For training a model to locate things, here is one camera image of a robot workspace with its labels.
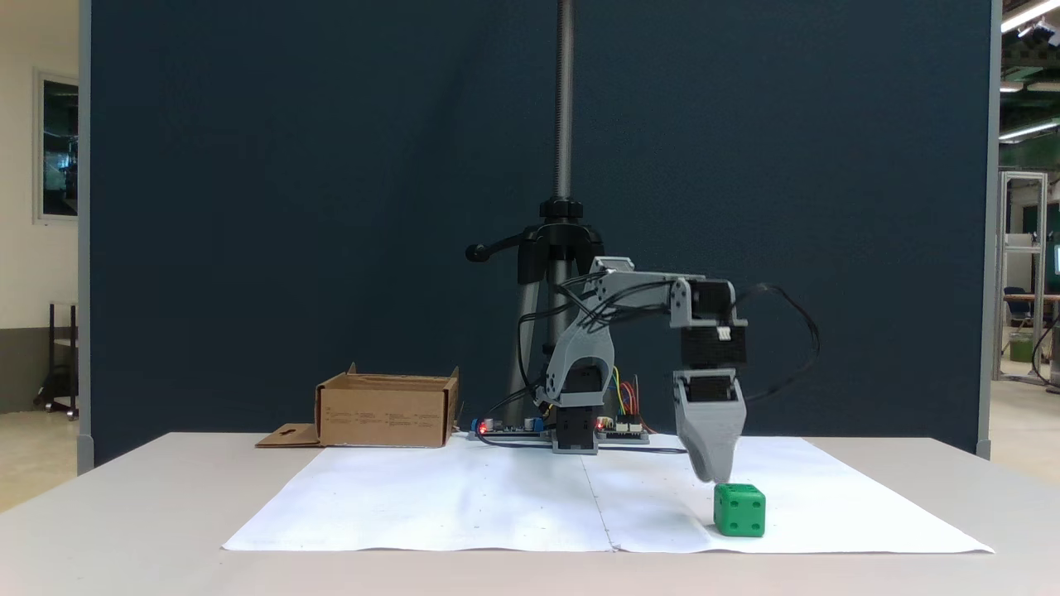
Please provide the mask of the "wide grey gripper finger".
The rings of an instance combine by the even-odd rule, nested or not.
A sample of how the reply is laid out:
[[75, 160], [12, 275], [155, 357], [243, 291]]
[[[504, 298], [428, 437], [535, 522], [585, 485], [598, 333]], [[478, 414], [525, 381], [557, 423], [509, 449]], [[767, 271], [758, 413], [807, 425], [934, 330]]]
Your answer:
[[677, 436], [701, 483], [730, 483], [743, 414], [678, 414]]

